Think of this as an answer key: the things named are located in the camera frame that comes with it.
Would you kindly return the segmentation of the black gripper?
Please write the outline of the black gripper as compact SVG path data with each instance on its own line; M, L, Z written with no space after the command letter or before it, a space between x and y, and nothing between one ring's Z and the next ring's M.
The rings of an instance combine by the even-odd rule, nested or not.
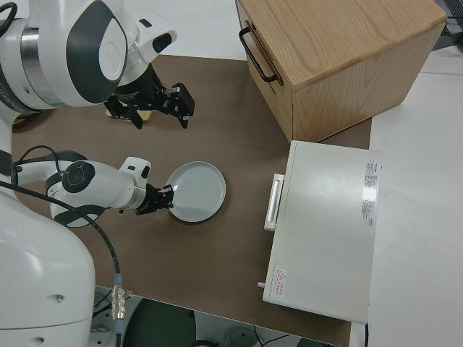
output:
M159 209L173 208L173 202L170 199L161 199L163 197L173 197L174 190L172 185L167 184L162 188L155 188L151 184L147 184L145 188L145 198L141 205L135 209L136 215L144 215L154 213Z
M194 115L195 101L182 83L173 86L171 105L168 88L165 87L154 70L145 71L136 80L117 88L117 99L108 99L103 104L113 119L131 121L137 129L142 129L143 119L137 111L160 111L175 116L183 129L188 127Z

